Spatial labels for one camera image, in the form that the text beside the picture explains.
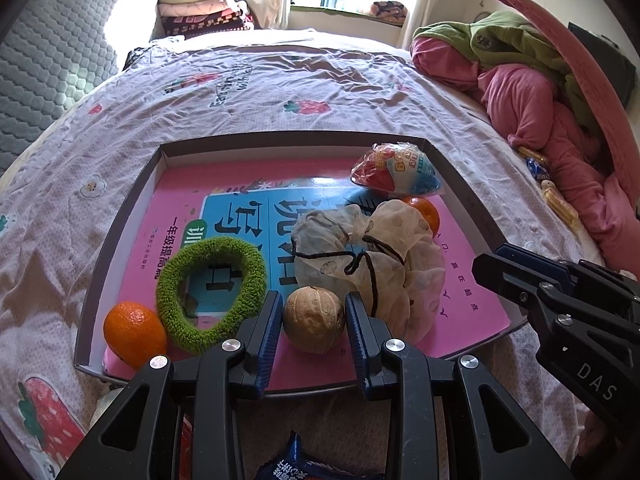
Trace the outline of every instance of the bed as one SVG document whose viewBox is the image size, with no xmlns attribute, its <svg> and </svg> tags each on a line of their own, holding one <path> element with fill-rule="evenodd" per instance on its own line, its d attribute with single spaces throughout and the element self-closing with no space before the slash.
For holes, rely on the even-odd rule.
<svg viewBox="0 0 640 480">
<path fill-rule="evenodd" d="M 176 80 L 185 79 L 190 83 L 176 88 Z M 34 478 L 55 469 L 45 446 L 63 446 L 56 439 L 68 435 L 30 431 L 24 384 L 34 378 L 74 431 L 86 430 L 108 390 L 74 370 L 74 341 L 101 244 L 140 169 L 164 142 L 273 129 L 426 137 L 468 181 L 508 241 L 550 258 L 602 264 L 588 234 L 574 235 L 548 208 L 526 164 L 484 110 L 417 73 L 406 51 L 312 30 L 224 32 L 157 44 L 75 104 L 0 179 L 0 432 Z M 98 191 L 83 192 L 90 180 L 100 183 Z M 478 355 L 571 460 L 584 407 L 536 363 L 537 347 L 526 326 Z M 353 408 L 345 415 L 356 400 L 341 395 L 339 402 L 297 401 L 291 420 L 278 426 L 311 428 L 320 420 L 308 452 L 346 469 L 383 470 L 386 431 L 377 430 L 385 414 L 361 416 Z M 276 431 L 269 413 L 247 416 L 264 422 L 247 438 L 268 442 L 245 456 L 252 478 L 284 446 L 288 430 Z M 328 424 L 335 416 L 338 426 Z M 356 458 L 347 446 L 353 428 L 358 449 L 368 450 Z"/>
</svg>

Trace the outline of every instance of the blue gripper pad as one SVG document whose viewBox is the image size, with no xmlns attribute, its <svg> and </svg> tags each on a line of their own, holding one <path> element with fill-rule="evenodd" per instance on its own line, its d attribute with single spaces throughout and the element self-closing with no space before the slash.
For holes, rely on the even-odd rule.
<svg viewBox="0 0 640 480">
<path fill-rule="evenodd" d="M 364 338 L 362 336 L 362 328 L 358 320 L 357 308 L 361 308 L 364 315 L 367 316 L 360 295 L 356 300 L 353 294 L 348 294 L 344 300 L 344 313 L 347 323 L 347 332 L 349 333 L 349 343 L 351 346 L 351 355 L 353 357 L 353 366 L 356 370 L 358 384 L 362 391 L 366 392 L 371 388 L 369 381 L 369 365 L 367 363 L 367 355 L 364 346 Z"/>
<path fill-rule="evenodd" d="M 265 306 L 268 302 L 274 303 L 269 317 L 266 320 L 262 320 L 260 316 L 255 327 L 255 330 L 260 330 L 264 327 L 264 335 L 257 353 L 258 366 L 255 381 L 255 386 L 260 395 L 266 387 L 269 386 L 273 361 L 276 357 L 276 349 L 278 347 L 278 338 L 280 337 L 280 328 L 282 326 L 282 295 L 279 292 L 270 290 L 264 300 Z"/>
<path fill-rule="evenodd" d="M 501 258 L 511 260 L 516 264 L 534 270 L 539 274 L 548 276 L 552 280 L 556 280 L 560 285 L 561 292 L 567 295 L 571 295 L 574 290 L 571 274 L 563 264 L 559 264 L 549 258 L 539 256 L 536 253 L 511 244 L 501 245 L 495 250 L 495 254 Z"/>
</svg>

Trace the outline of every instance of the walnut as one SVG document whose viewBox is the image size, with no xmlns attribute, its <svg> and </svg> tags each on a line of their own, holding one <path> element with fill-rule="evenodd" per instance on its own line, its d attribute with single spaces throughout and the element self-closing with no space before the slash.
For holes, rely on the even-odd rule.
<svg viewBox="0 0 640 480">
<path fill-rule="evenodd" d="M 293 346 L 324 354 L 342 335 L 344 307 L 330 290 L 304 286 L 287 299 L 282 324 Z"/>
</svg>

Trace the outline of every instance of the window sill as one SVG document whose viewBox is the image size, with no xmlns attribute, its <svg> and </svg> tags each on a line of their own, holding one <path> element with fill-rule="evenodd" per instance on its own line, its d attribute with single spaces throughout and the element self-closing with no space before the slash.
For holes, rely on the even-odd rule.
<svg viewBox="0 0 640 480">
<path fill-rule="evenodd" d="M 361 14 L 359 12 L 348 12 L 347 10 L 338 10 L 331 9 L 329 7 L 303 7 L 292 5 L 291 10 L 293 12 L 322 12 L 323 14 L 328 14 L 331 16 L 345 16 L 346 18 L 360 18 L 364 20 L 370 20 L 372 22 L 384 23 L 385 25 L 390 25 L 391 27 L 402 28 L 402 23 L 391 23 L 386 22 L 385 20 L 380 20 L 375 16 L 369 16 L 368 14 Z"/>
</svg>

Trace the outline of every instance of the pink book cover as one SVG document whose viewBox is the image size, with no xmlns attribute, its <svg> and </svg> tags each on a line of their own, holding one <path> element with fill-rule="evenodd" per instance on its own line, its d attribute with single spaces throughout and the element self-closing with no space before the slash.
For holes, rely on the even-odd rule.
<svg viewBox="0 0 640 480">
<path fill-rule="evenodd" d="M 290 255 L 290 229 L 313 209 L 357 203 L 370 214 L 380 203 L 370 191 L 348 180 L 351 159 L 267 160 L 250 165 L 230 162 L 169 168 L 154 191 L 132 247 L 118 301 L 135 301 L 155 309 L 158 275 L 185 243 L 200 237 L 231 235 L 255 244 L 265 258 L 269 288 L 284 300 L 297 288 Z M 446 261 L 446 280 L 436 321 L 417 343 L 426 355 L 442 357 L 482 342 L 510 325 L 498 297 L 476 284 L 471 265 L 476 256 L 439 196 L 430 197 L 440 215 L 434 238 Z M 224 316 L 241 283 L 229 266 L 212 265 L 190 277 L 185 310 L 201 329 Z M 177 360 L 186 352 L 171 348 Z M 109 348 L 107 375 L 128 380 L 132 368 Z M 268 390 L 318 388 L 355 380 L 346 331 L 322 356 L 308 354 L 280 335 Z"/>
</svg>

